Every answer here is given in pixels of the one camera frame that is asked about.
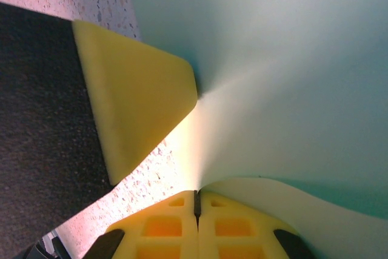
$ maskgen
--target yellow plastic part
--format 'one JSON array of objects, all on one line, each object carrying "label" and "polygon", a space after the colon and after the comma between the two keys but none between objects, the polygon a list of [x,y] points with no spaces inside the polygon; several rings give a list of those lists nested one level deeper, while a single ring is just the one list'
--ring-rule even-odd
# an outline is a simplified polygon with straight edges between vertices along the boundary
[{"label": "yellow plastic part", "polygon": [[211,192],[201,194],[201,259],[288,259],[275,229],[293,234],[288,224],[256,209]]},{"label": "yellow plastic part", "polygon": [[112,185],[118,184],[194,108],[183,59],[85,21],[73,32]]},{"label": "yellow plastic part", "polygon": [[193,197],[181,192],[111,225],[125,232],[112,259],[197,259]]}]

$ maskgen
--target yellow foam piece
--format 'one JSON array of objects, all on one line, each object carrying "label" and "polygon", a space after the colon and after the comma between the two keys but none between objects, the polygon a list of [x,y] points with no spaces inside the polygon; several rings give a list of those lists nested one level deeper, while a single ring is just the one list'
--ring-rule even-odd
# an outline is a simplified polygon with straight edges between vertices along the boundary
[{"label": "yellow foam piece", "polygon": [[111,225],[125,232],[112,259],[197,259],[193,191],[184,191]]},{"label": "yellow foam piece", "polygon": [[201,207],[200,258],[288,259],[273,234],[275,229],[296,234],[288,224],[211,192],[201,192]]},{"label": "yellow foam piece", "polygon": [[183,59],[85,21],[73,32],[112,185],[118,184],[194,108]]}]

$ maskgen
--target speckled floor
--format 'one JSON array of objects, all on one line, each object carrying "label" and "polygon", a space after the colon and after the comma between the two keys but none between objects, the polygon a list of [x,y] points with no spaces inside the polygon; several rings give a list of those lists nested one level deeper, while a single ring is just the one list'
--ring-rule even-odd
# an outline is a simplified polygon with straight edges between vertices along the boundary
[{"label": "speckled floor", "polygon": [[[94,22],[140,39],[131,0],[0,0],[67,19]],[[110,224],[182,191],[171,150],[163,141],[110,194],[59,226],[56,231],[73,259],[82,258]]]}]

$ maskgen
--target yellow foam block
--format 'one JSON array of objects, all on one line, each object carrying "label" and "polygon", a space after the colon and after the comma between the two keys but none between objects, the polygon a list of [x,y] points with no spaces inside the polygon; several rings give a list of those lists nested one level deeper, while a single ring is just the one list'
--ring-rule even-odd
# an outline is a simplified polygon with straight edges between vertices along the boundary
[{"label": "yellow foam block", "polygon": [[73,32],[102,151],[115,185],[194,108],[183,59],[84,21]]},{"label": "yellow foam block", "polygon": [[184,191],[111,225],[125,232],[112,259],[197,259],[193,191]]},{"label": "yellow foam block", "polygon": [[273,234],[275,229],[296,234],[288,224],[211,192],[201,193],[201,207],[200,258],[288,259]]}]

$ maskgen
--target terrazzo floor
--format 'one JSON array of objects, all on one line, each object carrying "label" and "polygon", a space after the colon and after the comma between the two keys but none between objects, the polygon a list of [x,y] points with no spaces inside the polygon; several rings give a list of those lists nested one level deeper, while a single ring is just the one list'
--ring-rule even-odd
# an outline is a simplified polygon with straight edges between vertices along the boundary
[{"label": "terrazzo floor", "polygon": [[[141,39],[131,0],[0,0],[67,19],[94,22],[122,35]],[[73,259],[82,258],[112,223],[182,191],[169,145],[163,141],[111,193],[56,231]]]}]

